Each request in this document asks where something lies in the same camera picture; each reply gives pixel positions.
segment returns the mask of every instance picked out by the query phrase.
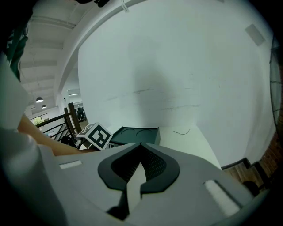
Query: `ceiling light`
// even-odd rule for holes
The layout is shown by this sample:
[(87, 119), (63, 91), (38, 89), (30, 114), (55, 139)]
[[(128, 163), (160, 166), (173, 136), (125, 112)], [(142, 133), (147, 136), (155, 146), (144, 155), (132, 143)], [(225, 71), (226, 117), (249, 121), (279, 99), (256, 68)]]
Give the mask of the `ceiling light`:
[(42, 102), (42, 101), (43, 101), (43, 98), (42, 98), (42, 97), (37, 97), (35, 103), (40, 103), (40, 102)]

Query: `white ceiling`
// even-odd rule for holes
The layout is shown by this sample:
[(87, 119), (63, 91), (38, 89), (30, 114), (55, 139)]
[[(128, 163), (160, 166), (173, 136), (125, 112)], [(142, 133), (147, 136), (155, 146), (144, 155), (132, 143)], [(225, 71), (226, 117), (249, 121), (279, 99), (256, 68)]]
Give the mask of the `white ceiling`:
[[(55, 106), (54, 78), (57, 61), (64, 41), (95, 3), (79, 4), (68, 0), (41, 0), (33, 9), (28, 23), (29, 39), (21, 58), (21, 84), (30, 95), (29, 106), (35, 105), (32, 113), (41, 111), (41, 106)], [(35, 99), (45, 101), (39, 104)]]

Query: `window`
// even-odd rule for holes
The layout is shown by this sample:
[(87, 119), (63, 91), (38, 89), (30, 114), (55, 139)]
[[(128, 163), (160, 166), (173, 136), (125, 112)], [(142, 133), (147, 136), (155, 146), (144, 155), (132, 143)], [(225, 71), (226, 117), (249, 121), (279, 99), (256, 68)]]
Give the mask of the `window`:
[(41, 115), (41, 116), (38, 116), (38, 117), (35, 117), (35, 118), (32, 118), (31, 119), (31, 122), (34, 124), (34, 125), (38, 125), (44, 121), (47, 121), (49, 120), (48, 118), (48, 114), (44, 114), (44, 115)]

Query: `wooden post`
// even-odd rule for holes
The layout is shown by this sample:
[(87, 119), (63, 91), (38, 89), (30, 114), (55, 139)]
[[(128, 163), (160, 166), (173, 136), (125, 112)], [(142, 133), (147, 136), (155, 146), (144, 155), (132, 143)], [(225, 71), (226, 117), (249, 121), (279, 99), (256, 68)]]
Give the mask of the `wooden post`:
[[(64, 108), (64, 111), (65, 111), (65, 114), (67, 114), (68, 113), (68, 108)], [(75, 133), (75, 130), (73, 128), (72, 122), (70, 120), (70, 116), (66, 116), (66, 123), (69, 125), (71, 133), (73, 135), (75, 135), (76, 133)]]
[(72, 116), (72, 120), (73, 120), (75, 129), (76, 129), (76, 132), (79, 133), (79, 132), (81, 132), (81, 127), (80, 127), (80, 123), (78, 121), (78, 118), (76, 116), (76, 111), (75, 111), (74, 104), (73, 103), (69, 103), (68, 107), (69, 107), (69, 110), (70, 110), (70, 113), (71, 113), (71, 116)]

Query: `person's forearm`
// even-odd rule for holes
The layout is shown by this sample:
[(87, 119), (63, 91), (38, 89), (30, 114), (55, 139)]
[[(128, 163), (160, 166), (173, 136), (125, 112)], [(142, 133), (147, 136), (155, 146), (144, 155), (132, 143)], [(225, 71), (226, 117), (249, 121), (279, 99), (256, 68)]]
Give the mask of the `person's forearm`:
[(44, 135), (25, 115), (23, 115), (21, 119), (21, 122), (18, 126), (18, 131), (31, 135), (38, 144), (49, 146), (55, 156), (81, 154), (81, 152), (76, 148), (60, 143)]

